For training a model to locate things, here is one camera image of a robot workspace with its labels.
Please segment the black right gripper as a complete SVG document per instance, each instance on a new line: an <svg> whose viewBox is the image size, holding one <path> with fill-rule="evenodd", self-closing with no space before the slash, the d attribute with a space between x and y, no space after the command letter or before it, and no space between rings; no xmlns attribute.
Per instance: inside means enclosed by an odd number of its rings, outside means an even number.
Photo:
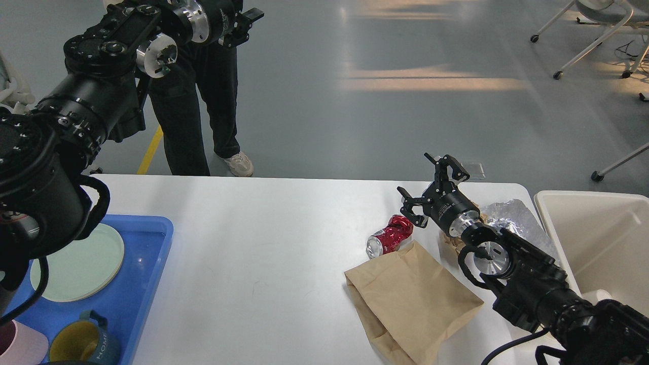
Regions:
<svg viewBox="0 0 649 365"><path fill-rule="evenodd" d="M423 197L412 197L403 187L396 188L403 198L401 215L419 228L426 228L428 218L431 218L447 236L459 237L468 227L481 221L475 203L464 196L454 183L466 181L470 175L450 155L432 157L424 153L424 156L435 166L434 181L424 190ZM422 207L424 215L414 212L416 206Z"/></svg>

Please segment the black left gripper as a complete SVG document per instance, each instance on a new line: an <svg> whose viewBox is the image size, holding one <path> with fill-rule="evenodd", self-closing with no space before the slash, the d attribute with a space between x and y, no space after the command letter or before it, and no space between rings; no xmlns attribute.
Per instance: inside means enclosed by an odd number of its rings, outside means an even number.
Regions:
<svg viewBox="0 0 649 365"><path fill-rule="evenodd" d="M191 42L208 45L221 39L221 47L227 49L246 43L250 28L234 28L237 14L239 25L252 25L265 13L258 8L242 12L242 8L242 1L188 1Z"/></svg>

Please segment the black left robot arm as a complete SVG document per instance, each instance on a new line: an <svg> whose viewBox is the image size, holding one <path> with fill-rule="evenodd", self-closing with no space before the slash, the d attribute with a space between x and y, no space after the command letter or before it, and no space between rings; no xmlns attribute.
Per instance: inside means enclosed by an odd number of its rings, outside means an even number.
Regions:
<svg viewBox="0 0 649 365"><path fill-rule="evenodd" d="M2 113L2 325L41 297L47 256L87 238L106 215L107 186L83 174L108 139L143 131L154 78L177 47L236 48L264 16L242 1L122 1L63 46L67 76L25 113Z"/></svg>

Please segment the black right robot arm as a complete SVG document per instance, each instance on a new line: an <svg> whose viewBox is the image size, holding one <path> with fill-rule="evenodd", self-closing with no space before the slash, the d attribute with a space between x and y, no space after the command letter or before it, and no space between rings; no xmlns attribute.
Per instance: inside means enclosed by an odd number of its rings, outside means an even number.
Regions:
<svg viewBox="0 0 649 365"><path fill-rule="evenodd" d="M496 296L493 310L529 332L484 358L488 364L502 352L540 338L554 337L561 348L538 346L535 360L547 356L561 364L647 364L647 317L615 300L597 304L569 288L565 270L540 248L505 228L484 223L479 208L457 187L469 173L452 156L425 157L435 166L434 180L422 196L403 189L401 214L417 227L432 219L443 233L464 243L457 262L475 286Z"/></svg>

